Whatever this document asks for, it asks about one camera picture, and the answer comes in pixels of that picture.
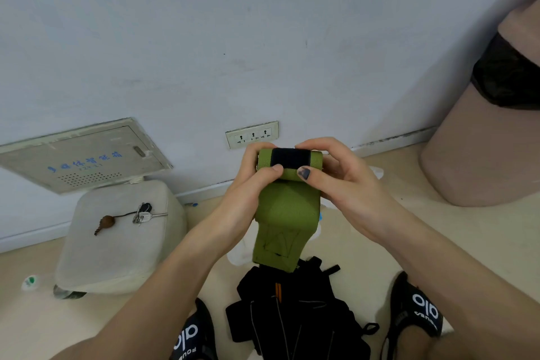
fingernail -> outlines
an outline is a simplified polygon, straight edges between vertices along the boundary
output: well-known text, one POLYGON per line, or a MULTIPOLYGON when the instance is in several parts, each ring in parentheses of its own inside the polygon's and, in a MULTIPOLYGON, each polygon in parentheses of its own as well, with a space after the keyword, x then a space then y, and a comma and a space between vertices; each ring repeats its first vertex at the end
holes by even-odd
POLYGON ((309 169, 304 168, 303 166, 301 166, 298 170, 296 170, 296 173, 297 173, 300 177, 304 178, 305 180, 307 180, 307 177, 309 176, 309 173, 310 173, 310 172, 311 172, 311 171, 310 171, 309 169))

sandal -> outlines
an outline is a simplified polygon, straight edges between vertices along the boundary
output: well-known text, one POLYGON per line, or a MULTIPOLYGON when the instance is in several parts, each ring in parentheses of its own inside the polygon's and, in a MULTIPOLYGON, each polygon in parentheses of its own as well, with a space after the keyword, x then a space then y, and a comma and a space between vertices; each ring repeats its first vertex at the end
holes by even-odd
POLYGON ((408 326, 415 325, 431 337, 440 337, 443 316, 426 295, 407 281, 401 272, 390 295, 390 329, 381 349, 381 360, 393 360, 397 338, 408 326))
POLYGON ((197 311, 186 320, 169 360, 218 360, 210 312, 199 298, 195 306, 197 311))

green bandage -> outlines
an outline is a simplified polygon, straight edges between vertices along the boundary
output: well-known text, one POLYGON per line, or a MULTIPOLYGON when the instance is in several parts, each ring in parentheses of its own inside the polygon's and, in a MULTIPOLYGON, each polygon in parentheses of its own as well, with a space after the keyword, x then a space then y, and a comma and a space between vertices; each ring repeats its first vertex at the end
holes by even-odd
POLYGON ((255 214, 259 232, 253 262, 293 272, 302 249, 317 230, 321 206, 319 190, 302 181, 296 170, 302 165, 322 169, 322 153, 282 148, 260 150, 257 169, 277 163, 283 165, 283 175, 259 195, 255 214))

green strap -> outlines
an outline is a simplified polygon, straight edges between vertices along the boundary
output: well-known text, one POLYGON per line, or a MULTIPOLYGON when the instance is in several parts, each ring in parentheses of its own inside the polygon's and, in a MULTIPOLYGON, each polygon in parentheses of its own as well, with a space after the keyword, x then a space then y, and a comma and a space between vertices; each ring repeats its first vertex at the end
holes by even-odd
MULTIPOLYGON (((272 149, 259 152, 257 169, 269 167, 272 149)), ((310 166, 322 169, 322 153, 312 151, 310 166)), ((298 177, 295 169, 285 168, 281 179, 269 184, 259 195, 255 220, 259 232, 253 261, 292 272, 307 241, 317 230, 320 192, 298 177)))

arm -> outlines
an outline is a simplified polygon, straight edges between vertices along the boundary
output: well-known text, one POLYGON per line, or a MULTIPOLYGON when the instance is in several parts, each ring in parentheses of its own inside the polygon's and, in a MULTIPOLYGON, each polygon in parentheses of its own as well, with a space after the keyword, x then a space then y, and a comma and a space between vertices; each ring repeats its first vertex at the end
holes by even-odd
POLYGON ((246 233, 260 191, 283 173, 282 166, 255 173, 259 150, 273 147, 250 145, 236 179, 215 211, 186 235, 97 336, 52 360, 168 358, 210 269, 246 233))
POLYGON ((302 167, 310 171, 306 182, 392 254, 477 358, 537 358, 540 304, 402 207, 341 142, 317 138, 296 147, 330 153, 323 172, 302 167))

